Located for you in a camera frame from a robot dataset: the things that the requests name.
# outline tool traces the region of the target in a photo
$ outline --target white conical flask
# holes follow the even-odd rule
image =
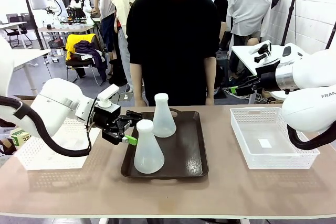
[[[153,122],[143,119],[136,126],[139,138],[134,166],[141,173],[155,173],[163,166],[164,156],[153,134]]]
[[[158,137],[169,137],[176,131],[176,125],[168,107],[168,95],[165,93],[156,94],[154,113],[154,135]]]

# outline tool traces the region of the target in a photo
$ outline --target white bottle cap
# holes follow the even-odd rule
[[[156,102],[166,102],[168,101],[168,95],[166,93],[159,93],[154,96]]]
[[[136,125],[136,129],[139,132],[151,132],[154,129],[154,124],[151,120],[147,120],[147,119],[142,119],[140,122],[137,123]]]

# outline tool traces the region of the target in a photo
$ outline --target chair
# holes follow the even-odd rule
[[[17,47],[19,45],[19,35],[20,35],[20,33],[22,35],[25,35],[27,37],[27,39],[30,41],[30,45],[26,45],[26,46],[31,46],[33,44],[33,42],[27,36],[28,30],[32,29],[31,24],[30,24],[30,18],[29,17],[23,17],[23,16],[10,17],[9,22],[10,23],[13,23],[13,22],[27,22],[25,24],[19,25],[20,32],[18,31],[18,29],[12,29],[12,32],[10,32],[10,33],[5,30],[7,35],[9,36],[9,44],[11,45],[11,47]],[[12,36],[16,36],[16,38],[17,38],[17,44],[14,45],[14,46],[12,46],[12,39],[11,39]]]
[[[66,46],[67,48],[68,48],[69,41],[71,41],[70,36],[72,36],[72,35],[69,35],[69,37],[68,37],[67,46]],[[95,49],[96,50],[99,50],[103,53],[103,50],[101,49],[101,46],[99,44],[97,36],[94,36],[91,42],[93,42],[95,44]],[[80,60],[76,60],[76,59],[70,59],[70,60],[67,60],[65,62],[65,65],[67,67],[67,81],[69,81],[69,73],[68,73],[69,69],[75,69],[75,71],[76,71],[76,78],[75,78],[74,81],[72,81],[72,82],[75,82],[78,79],[78,73],[80,73],[80,74],[84,73],[85,74],[84,70],[86,68],[90,68],[92,73],[93,73],[93,77],[95,78],[96,84],[98,86],[101,86],[101,84],[99,84],[97,82],[97,78],[96,78],[95,72],[93,70],[93,68],[95,67],[95,63],[92,59],[88,59],[88,60],[84,60],[84,61],[80,61]]]

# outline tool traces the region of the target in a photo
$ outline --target brown table surface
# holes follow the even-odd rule
[[[309,170],[249,170],[229,110],[245,106],[176,107],[200,113],[209,164],[208,175],[201,179],[125,178],[120,168],[127,145],[113,146],[99,137],[82,169],[26,171],[11,158],[0,169],[0,212],[74,218],[335,216],[334,149],[319,148],[321,154]]]
[[[93,29],[93,28],[94,26],[85,26],[84,28],[80,28],[80,29],[53,28],[49,30],[47,27],[41,27],[41,28],[38,28],[38,31],[44,32],[44,33],[70,33],[70,32],[79,33],[79,32],[84,32],[84,31]]]

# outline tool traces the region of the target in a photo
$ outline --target gray pants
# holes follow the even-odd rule
[[[128,43],[125,38],[125,34],[121,28],[118,28],[118,43],[119,43],[121,62],[124,68],[127,83],[131,87],[131,89],[133,89],[133,82],[131,78],[131,64],[130,64],[131,55],[128,52],[127,48]]]

